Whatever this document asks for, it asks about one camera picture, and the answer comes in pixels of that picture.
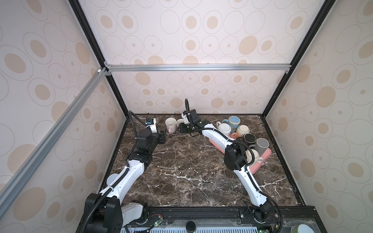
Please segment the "white mug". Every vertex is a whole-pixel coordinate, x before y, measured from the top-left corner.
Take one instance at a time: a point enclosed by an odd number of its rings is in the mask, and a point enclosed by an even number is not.
[[[166,121],[166,128],[169,133],[175,133],[176,131],[176,119],[173,117],[167,118]]]
[[[231,130],[232,130],[231,127],[227,123],[217,122],[216,127],[225,136],[229,136],[229,134],[231,133]]]
[[[176,126],[179,127],[180,123],[184,123],[184,119],[179,119],[176,121]]]
[[[237,128],[236,133],[238,133],[241,137],[243,137],[245,134],[250,133],[250,129],[246,125],[240,125]]]

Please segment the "brown marble surface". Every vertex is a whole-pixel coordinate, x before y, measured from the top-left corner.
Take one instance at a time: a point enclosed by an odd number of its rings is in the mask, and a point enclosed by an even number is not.
[[[286,174],[282,169],[269,136],[258,116],[241,116],[241,124],[250,128],[257,138],[270,142],[272,155],[254,174],[263,192],[269,194],[281,206],[294,206],[297,201]],[[155,117],[157,126],[165,128],[168,117],[180,115],[149,115]],[[213,124],[229,116],[204,116]],[[124,159],[132,148],[134,135],[128,125],[122,140],[112,173],[120,173]],[[124,198],[123,204],[132,200],[148,202],[149,206],[245,206],[250,203],[248,194],[239,178],[224,165],[224,155],[204,136],[191,137],[189,134],[167,133],[165,144],[157,145],[153,160]]]

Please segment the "cream mug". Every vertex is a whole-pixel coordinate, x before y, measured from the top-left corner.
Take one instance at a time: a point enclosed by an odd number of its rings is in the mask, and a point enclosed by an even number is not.
[[[216,128],[225,136],[229,136],[229,134],[231,133],[231,127],[227,123],[217,122]]]
[[[183,118],[176,121],[176,126],[179,127],[180,123],[184,123]]]
[[[240,125],[237,127],[236,133],[238,133],[240,137],[243,137],[245,134],[250,133],[250,129],[246,125]]]
[[[254,166],[259,160],[259,153],[254,149],[251,149],[251,150],[253,151],[253,154],[254,154],[254,163],[251,164],[249,167]],[[246,159],[248,163],[251,161],[251,153],[249,150],[246,150]]]

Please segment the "black mug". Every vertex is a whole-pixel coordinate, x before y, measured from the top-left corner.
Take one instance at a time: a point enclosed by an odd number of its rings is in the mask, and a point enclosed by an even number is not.
[[[255,145],[256,137],[252,133],[247,133],[244,135],[244,143],[248,146]]]

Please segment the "wall panel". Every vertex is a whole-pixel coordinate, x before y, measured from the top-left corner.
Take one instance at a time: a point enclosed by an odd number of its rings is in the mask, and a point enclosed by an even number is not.
[[[113,72],[134,113],[182,113],[184,99],[198,113],[260,114],[283,70]]]
[[[0,190],[97,69],[65,1],[0,3]]]
[[[104,78],[2,218],[0,232],[75,232],[124,121]]]
[[[340,1],[267,121],[328,232],[373,225],[373,1]]]
[[[109,64],[289,63],[323,0],[80,1]]]

